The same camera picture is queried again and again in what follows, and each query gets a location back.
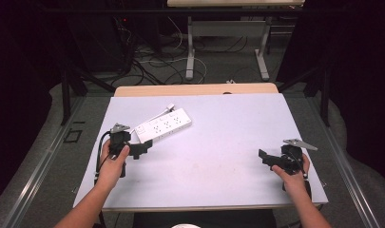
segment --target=person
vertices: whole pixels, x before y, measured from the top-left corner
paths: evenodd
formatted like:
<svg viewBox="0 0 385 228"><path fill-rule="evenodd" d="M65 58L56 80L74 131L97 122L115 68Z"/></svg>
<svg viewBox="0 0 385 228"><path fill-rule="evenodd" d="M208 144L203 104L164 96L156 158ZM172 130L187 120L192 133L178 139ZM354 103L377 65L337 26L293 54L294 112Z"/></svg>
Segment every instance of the person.
<svg viewBox="0 0 385 228"><path fill-rule="evenodd" d="M121 151L121 154L114 161L111 159L107 159L108 147L109 140L107 140L103 145L101 154L102 166L97 183L86 194L86 196L56 224L55 227L92 227L95 223L101 209L103 208L106 198L108 197L110 191L115 187L116 182L120 178L122 172L122 165L125 162L125 159L130 151L130 148L126 145ZM309 167L310 161L308 160L307 156L303 154L303 169L306 173L308 173ZM284 181L285 190L292 202L294 203L296 209L298 210L298 216L300 218L302 227L332 227L329 222L325 219L325 217L319 212L317 207L312 203L310 196L307 194L307 190L304 184L304 177L301 171L297 172L295 175L289 175L277 165L272 166L272 170ZM238 213L238 211L231 211L226 213ZM257 215L258 214L253 214L252 217L258 219Z"/></svg>

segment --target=person's left hand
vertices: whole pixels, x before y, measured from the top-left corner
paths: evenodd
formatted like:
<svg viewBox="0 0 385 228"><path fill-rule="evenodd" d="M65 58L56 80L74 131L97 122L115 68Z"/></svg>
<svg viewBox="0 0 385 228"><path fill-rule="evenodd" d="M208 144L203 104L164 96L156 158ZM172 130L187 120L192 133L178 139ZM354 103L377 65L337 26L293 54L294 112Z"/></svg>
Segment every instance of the person's left hand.
<svg viewBox="0 0 385 228"><path fill-rule="evenodd" d="M122 165L125 162L127 155L129 154L130 148L125 145L121 151L121 154L114 161L108 158L110 140L107 140L103 145L100 162L102 165L100 169L100 175L96 183L96 187L111 191L121 176Z"/></svg>

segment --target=white tabletop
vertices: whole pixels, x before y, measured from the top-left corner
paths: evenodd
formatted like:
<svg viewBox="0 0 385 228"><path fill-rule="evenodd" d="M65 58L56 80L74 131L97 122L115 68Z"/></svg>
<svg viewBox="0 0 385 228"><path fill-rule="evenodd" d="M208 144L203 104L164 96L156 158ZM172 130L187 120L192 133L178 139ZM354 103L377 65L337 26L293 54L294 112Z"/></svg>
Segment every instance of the white tabletop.
<svg viewBox="0 0 385 228"><path fill-rule="evenodd" d="M261 163L259 149L280 156L283 140L300 139L282 94L114 97L106 111L78 195L93 186L100 137L114 124L131 128L173 103L192 125L153 144L139 160L126 160L105 210L168 211L272 208L292 205L281 179ZM314 203L326 203L313 166Z"/></svg>
<svg viewBox="0 0 385 228"><path fill-rule="evenodd" d="M304 0L168 0L169 7L299 6Z"/></svg>

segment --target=electrical outlet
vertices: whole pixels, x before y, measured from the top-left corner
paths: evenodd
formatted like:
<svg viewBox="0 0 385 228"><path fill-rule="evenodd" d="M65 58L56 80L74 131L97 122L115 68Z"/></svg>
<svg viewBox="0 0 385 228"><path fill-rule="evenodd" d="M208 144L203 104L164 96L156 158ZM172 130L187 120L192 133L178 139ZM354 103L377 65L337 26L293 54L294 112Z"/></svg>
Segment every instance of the electrical outlet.
<svg viewBox="0 0 385 228"><path fill-rule="evenodd" d="M153 140L156 142L168 135L184 129L192 124L192 121L180 108L161 117L142 123L135 128L141 143Z"/></svg>

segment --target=table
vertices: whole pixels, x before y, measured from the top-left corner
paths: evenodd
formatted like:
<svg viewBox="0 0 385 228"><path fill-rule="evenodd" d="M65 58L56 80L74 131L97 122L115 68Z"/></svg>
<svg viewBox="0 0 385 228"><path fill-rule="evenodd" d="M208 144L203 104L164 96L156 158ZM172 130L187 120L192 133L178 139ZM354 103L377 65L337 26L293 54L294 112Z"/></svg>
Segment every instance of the table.
<svg viewBox="0 0 385 228"><path fill-rule="evenodd" d="M141 92L136 92L139 89L148 93L140 96ZM126 177L118 181L103 210L154 212L292 205L281 190L281 179L258 157L259 149L279 156L282 140L300 139L283 95L274 85L130 86L118 88L115 96L74 205L93 186L100 137L116 123L133 128L170 103L183 108L192 125L155 142L139 160L127 159ZM328 202L313 166L309 175L313 202Z"/></svg>
<svg viewBox="0 0 385 228"><path fill-rule="evenodd" d="M175 8L209 8L209 7L274 7L274 6L300 6L304 0L168 0L167 5ZM185 78L193 78L195 49L193 48L194 36L252 36L261 37L260 49L255 54L260 68L262 80L268 81L269 74L263 59L269 36L272 18L266 17L264 21L192 21L188 17L188 60Z"/></svg>

